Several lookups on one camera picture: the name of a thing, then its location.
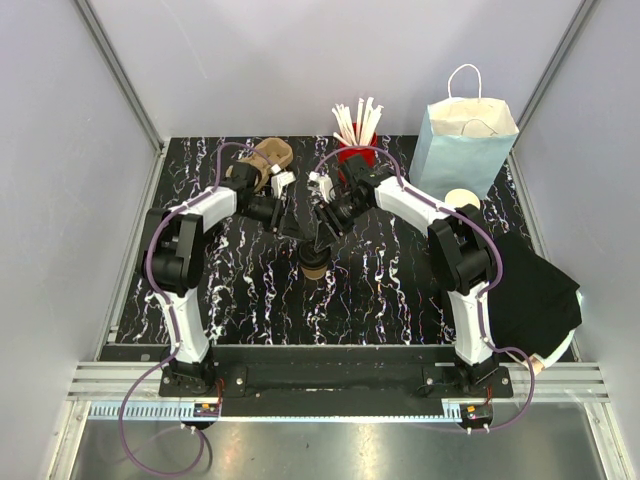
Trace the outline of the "single paper cup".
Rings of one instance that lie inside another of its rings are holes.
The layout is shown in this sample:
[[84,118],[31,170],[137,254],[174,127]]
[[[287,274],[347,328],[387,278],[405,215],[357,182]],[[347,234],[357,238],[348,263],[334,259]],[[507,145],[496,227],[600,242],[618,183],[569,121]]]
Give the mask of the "single paper cup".
[[316,261],[301,260],[300,268],[303,275],[307,279],[311,281],[318,281],[326,274],[328,269],[328,261],[327,260],[316,260]]

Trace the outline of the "light blue paper bag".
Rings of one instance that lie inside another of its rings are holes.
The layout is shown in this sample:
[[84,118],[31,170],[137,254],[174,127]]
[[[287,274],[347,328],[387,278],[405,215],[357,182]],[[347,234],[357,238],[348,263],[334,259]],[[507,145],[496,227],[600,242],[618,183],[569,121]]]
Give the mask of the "light blue paper bag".
[[[477,76],[473,97],[457,97],[452,92],[454,77],[465,68]],[[439,200],[456,189],[468,190],[484,200],[518,135],[506,101],[486,97],[480,70],[463,64],[448,78],[447,98],[425,110],[409,181]]]

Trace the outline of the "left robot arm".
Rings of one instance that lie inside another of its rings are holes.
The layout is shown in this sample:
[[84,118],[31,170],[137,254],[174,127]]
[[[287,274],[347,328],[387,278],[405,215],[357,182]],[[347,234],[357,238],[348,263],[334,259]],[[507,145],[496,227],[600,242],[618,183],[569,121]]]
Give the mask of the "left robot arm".
[[256,192],[260,171],[236,163],[224,180],[171,209],[153,208],[145,217],[137,271],[159,302],[170,339],[160,361],[163,381],[196,396],[215,386],[210,341],[204,332],[197,289],[204,273],[205,236],[221,221],[240,215],[259,222],[267,232],[296,237],[300,229],[287,210],[287,187],[293,172],[267,169],[271,193]]

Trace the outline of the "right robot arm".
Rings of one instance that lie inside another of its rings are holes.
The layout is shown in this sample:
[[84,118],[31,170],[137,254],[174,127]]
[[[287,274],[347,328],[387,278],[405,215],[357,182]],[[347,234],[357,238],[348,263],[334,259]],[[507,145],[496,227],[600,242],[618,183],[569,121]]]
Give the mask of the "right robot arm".
[[355,220],[378,208],[419,230],[427,239],[430,268],[456,333],[452,381],[466,396],[486,389],[499,361],[489,321],[488,291],[503,266],[478,208],[453,207],[426,195],[399,173],[376,173],[360,155],[339,167],[345,190],[336,193],[329,176],[313,170],[308,188],[321,196],[314,206],[316,229],[298,249],[302,272],[316,280],[327,270],[331,247],[351,233]]

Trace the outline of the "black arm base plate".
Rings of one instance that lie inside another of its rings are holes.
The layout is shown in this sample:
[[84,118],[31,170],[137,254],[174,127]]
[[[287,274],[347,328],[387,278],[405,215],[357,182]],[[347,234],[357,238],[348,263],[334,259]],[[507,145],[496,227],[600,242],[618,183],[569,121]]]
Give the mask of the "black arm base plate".
[[[329,347],[323,348],[220,348],[214,362],[216,383],[204,394],[169,386],[170,396],[204,396],[223,388],[239,368],[251,373],[250,385],[277,389],[338,388],[383,389],[424,387],[429,381],[442,385],[456,396],[478,397],[490,394],[508,369],[500,366],[485,388],[471,394],[452,381],[456,360],[450,349],[410,347]],[[483,416],[492,409],[480,407]]]

